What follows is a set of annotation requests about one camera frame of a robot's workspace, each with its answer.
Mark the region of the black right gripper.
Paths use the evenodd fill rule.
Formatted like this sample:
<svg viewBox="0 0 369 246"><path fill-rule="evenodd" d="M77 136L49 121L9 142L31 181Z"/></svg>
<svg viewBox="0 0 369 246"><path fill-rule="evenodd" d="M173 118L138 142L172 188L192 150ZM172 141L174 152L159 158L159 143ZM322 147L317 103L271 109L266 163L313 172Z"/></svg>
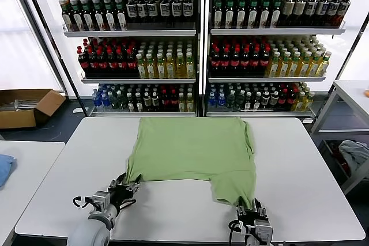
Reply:
<svg viewBox="0 0 369 246"><path fill-rule="evenodd" d="M236 213L238 227L240 229L246 228L246 226L251 226L252 228L254 228L257 225L270 225L266 208L257 198L254 199L254 210L245 210L243 204L238 203L236 205Z"/></svg>

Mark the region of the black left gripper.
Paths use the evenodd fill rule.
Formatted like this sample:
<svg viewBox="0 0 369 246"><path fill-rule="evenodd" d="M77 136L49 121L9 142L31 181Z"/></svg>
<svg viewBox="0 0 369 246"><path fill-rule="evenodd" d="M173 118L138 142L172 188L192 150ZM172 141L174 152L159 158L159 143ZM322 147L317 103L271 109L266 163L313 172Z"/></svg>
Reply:
<svg viewBox="0 0 369 246"><path fill-rule="evenodd" d="M142 174L130 184L125 184L126 172L116 178L115 184L110 186L110 203L124 203L133 199L134 194L139 189Z"/></svg>

